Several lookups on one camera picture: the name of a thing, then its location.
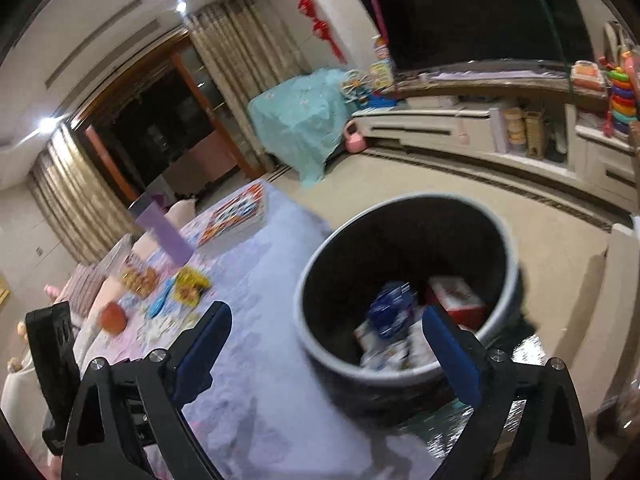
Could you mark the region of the blue bottle shaped pouch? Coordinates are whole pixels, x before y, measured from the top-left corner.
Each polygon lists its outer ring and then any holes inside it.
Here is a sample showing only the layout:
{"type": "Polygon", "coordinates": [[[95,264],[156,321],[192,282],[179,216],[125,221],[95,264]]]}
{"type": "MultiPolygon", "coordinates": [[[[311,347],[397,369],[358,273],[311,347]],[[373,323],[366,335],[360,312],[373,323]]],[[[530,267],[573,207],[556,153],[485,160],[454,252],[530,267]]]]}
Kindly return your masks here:
{"type": "Polygon", "coordinates": [[[146,310],[146,317],[150,320],[151,318],[155,318],[157,315],[162,312],[164,305],[166,304],[167,298],[171,289],[174,287],[175,278],[171,276],[167,280],[163,281],[162,286],[160,286],[160,292],[157,294],[156,298],[149,305],[148,310],[146,310]]]}

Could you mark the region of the red white cigarette box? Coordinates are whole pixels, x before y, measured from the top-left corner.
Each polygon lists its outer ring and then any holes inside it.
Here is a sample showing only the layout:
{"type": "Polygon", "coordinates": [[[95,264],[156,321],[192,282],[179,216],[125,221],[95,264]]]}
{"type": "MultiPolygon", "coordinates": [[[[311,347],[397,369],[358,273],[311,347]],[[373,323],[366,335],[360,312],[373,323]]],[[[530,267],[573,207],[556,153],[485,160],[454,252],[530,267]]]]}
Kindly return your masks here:
{"type": "Polygon", "coordinates": [[[434,276],[430,286],[437,302],[458,325],[476,332],[485,322],[487,307],[463,278],[434,276]]]}

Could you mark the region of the yellow snack bag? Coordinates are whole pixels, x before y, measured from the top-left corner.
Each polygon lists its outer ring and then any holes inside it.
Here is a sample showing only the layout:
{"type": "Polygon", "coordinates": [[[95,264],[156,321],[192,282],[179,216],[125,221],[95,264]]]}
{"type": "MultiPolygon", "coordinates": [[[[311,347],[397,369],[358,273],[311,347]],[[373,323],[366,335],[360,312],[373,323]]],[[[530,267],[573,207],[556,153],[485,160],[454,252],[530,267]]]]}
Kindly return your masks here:
{"type": "Polygon", "coordinates": [[[179,304],[195,308],[200,303],[204,292],[211,287],[212,282],[206,275],[190,266],[184,266],[175,276],[171,296],[179,304]]]}

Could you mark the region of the blue plastic wrapper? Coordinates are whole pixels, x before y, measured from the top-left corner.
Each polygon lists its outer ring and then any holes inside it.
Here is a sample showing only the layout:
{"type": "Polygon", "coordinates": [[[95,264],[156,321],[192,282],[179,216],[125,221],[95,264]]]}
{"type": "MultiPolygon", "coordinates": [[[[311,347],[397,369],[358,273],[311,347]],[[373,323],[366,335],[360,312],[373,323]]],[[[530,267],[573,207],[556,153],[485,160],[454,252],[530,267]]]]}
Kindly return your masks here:
{"type": "Polygon", "coordinates": [[[405,338],[414,319],[416,296],[408,283],[388,283],[370,305],[367,320],[384,340],[405,338]]]}

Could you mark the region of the beige sofa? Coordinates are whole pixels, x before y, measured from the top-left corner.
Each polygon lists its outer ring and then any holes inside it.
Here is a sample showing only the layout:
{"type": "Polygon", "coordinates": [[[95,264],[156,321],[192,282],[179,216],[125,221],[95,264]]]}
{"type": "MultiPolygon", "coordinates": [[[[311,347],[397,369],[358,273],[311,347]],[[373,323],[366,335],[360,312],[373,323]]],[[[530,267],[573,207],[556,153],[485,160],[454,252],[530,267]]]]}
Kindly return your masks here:
{"type": "Polygon", "coordinates": [[[101,331],[109,304],[137,300],[155,286],[159,268],[145,265],[160,244],[151,234],[120,239],[96,266],[80,264],[50,304],[25,315],[17,333],[26,356],[8,362],[2,415],[36,462],[62,453],[65,430],[80,383],[80,366],[101,331]]]}

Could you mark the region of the orange fruit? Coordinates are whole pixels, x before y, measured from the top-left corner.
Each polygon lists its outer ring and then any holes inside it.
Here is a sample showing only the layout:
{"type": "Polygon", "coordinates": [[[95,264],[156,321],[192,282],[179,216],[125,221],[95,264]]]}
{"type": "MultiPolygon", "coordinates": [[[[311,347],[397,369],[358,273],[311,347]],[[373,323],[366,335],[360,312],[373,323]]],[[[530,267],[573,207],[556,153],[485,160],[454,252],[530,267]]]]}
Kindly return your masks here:
{"type": "Polygon", "coordinates": [[[126,330],[128,316],[125,310],[115,301],[110,301],[99,314],[101,330],[111,336],[118,336],[126,330]]]}

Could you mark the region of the floral blue tablecloth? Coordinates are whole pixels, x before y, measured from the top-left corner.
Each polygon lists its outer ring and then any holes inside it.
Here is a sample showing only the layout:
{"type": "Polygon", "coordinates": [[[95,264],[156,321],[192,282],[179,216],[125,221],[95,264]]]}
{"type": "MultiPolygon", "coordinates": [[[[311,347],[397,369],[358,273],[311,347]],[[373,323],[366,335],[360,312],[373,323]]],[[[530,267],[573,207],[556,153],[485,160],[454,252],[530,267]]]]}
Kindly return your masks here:
{"type": "Polygon", "coordinates": [[[316,214],[273,186],[252,237],[192,264],[212,287],[203,296],[232,312],[212,386],[184,417],[227,479],[426,479],[438,460],[413,434],[363,426],[333,405],[300,346],[294,292],[329,236],[316,214]]]}

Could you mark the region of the clear plastic snack jar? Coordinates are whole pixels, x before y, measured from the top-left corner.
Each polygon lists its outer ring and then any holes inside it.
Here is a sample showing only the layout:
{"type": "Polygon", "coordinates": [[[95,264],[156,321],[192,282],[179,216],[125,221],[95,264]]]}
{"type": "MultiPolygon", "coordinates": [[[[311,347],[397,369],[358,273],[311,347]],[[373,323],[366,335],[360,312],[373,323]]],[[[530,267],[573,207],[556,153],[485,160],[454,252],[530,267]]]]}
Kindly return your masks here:
{"type": "Polygon", "coordinates": [[[117,260],[113,276],[127,292],[142,299],[149,297],[160,282],[157,270],[135,252],[128,252],[126,256],[117,260]]]}

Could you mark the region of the purple tumbler cup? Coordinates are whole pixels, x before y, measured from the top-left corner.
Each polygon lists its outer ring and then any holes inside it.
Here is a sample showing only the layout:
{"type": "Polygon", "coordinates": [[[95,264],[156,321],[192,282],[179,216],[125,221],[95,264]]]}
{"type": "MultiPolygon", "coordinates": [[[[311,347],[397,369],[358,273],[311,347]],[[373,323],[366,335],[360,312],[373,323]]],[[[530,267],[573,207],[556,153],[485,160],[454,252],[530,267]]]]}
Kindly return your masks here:
{"type": "Polygon", "coordinates": [[[152,235],[164,253],[176,266],[185,266],[194,250],[180,232],[165,218],[160,206],[146,193],[141,194],[130,206],[134,222],[152,235]]]}

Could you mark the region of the stack of children's books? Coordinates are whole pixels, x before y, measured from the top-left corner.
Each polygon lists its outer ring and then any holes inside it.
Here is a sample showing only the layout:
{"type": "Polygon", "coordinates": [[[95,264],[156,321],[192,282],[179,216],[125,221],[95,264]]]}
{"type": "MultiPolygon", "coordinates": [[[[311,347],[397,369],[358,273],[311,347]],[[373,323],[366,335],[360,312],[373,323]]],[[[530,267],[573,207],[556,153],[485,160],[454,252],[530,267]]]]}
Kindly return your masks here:
{"type": "Polygon", "coordinates": [[[196,250],[217,257],[246,242],[265,225],[267,209],[268,193],[262,181],[247,185],[209,215],[196,250]]]}

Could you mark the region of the white tv cabinet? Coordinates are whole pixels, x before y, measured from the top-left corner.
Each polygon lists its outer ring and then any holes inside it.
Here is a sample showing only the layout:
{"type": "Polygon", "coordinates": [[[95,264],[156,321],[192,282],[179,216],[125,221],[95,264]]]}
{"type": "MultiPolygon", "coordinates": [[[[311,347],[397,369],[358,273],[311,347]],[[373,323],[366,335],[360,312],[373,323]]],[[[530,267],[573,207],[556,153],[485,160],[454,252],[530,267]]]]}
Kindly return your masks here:
{"type": "Polygon", "coordinates": [[[581,122],[573,105],[562,105],[551,118],[505,100],[461,102],[453,96],[427,96],[358,110],[352,118],[373,140],[489,162],[626,211],[637,207],[630,147],[581,122]]]}

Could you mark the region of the pink kettlebell toy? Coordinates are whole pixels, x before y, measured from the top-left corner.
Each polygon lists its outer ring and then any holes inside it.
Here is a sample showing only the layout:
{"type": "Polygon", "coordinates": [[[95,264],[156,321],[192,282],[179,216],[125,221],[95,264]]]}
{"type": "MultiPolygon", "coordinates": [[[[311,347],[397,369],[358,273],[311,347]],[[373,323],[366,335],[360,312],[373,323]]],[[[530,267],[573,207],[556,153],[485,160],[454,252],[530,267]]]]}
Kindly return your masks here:
{"type": "Polygon", "coordinates": [[[350,154],[362,153],[368,147],[366,138],[359,130],[354,120],[346,122],[343,129],[343,141],[346,151],[348,151],[350,154]]]}

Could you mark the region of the teal cloth covered furniture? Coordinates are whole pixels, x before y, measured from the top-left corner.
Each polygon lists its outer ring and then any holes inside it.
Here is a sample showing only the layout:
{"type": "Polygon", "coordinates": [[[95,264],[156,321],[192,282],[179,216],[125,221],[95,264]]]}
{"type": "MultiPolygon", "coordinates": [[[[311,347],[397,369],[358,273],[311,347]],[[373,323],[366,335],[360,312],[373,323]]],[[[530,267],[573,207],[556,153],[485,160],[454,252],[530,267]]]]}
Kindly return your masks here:
{"type": "Polygon", "coordinates": [[[321,181],[328,159],[340,149],[354,107],[345,102],[347,73],[320,68],[262,92],[247,114],[265,151],[294,169],[303,185],[321,181]]]}

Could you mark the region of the ferris wheel toy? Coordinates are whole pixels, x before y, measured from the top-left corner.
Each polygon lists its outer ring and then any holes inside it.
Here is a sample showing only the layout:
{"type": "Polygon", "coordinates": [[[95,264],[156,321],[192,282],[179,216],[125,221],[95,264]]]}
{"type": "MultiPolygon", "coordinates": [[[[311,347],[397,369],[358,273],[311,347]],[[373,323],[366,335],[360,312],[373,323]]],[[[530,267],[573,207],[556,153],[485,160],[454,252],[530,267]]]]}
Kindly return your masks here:
{"type": "Polygon", "coordinates": [[[369,101],[371,75],[362,70],[349,70],[341,82],[341,94],[347,103],[363,104],[369,101]]]}

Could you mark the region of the black television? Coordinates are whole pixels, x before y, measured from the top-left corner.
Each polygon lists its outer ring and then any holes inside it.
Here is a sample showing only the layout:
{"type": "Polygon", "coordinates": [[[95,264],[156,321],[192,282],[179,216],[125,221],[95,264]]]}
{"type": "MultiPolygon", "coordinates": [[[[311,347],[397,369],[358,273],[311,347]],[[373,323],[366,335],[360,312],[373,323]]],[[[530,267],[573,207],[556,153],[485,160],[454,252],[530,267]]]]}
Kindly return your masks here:
{"type": "Polygon", "coordinates": [[[360,0],[398,70],[464,62],[591,61],[577,0],[360,0]]]}

